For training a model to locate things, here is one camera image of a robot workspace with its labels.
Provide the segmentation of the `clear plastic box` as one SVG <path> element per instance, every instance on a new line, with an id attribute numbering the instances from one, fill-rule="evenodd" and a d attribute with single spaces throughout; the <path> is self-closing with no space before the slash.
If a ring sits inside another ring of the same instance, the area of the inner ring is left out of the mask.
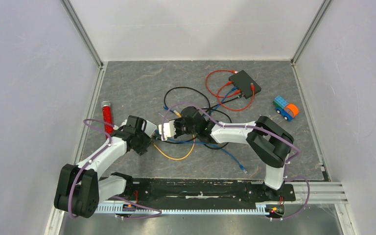
<path id="1" fill-rule="evenodd" d="M 144 128 L 144 132 L 149 136 L 152 137 L 157 131 L 157 125 L 151 123 L 150 121 L 146 121 L 146 125 Z"/>

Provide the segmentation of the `black network switch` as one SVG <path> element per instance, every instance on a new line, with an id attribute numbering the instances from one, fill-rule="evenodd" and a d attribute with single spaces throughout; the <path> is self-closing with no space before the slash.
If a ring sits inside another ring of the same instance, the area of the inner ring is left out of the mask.
<path id="1" fill-rule="evenodd" d="M 228 80 L 240 90 L 246 99 L 252 98 L 262 90 L 261 86 L 245 70 L 231 75 Z"/>

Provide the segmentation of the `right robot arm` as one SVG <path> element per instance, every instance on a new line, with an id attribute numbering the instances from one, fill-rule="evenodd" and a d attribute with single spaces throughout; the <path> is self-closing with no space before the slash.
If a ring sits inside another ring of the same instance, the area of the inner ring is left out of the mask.
<path id="1" fill-rule="evenodd" d="M 205 144 L 239 143 L 250 146 L 265 163 L 263 194 L 275 200 L 283 193 L 284 169 L 294 138 L 269 117 L 246 123 L 225 123 L 205 118 L 205 113 L 193 106 L 184 108 L 181 117 L 166 123 L 166 139 L 194 135 Z"/>

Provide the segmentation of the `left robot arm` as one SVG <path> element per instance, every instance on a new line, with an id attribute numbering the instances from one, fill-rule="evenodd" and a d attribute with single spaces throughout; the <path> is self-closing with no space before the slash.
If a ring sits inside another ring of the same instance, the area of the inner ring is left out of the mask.
<path id="1" fill-rule="evenodd" d="M 99 203 L 115 196 L 128 200 L 135 195 L 133 178 L 123 173 L 103 173 L 130 151 L 138 155 L 153 144 L 157 126 L 141 117 L 129 116 L 120 127 L 107 134 L 107 140 L 86 159 L 61 168 L 53 205 L 72 218 L 89 218 Z"/>

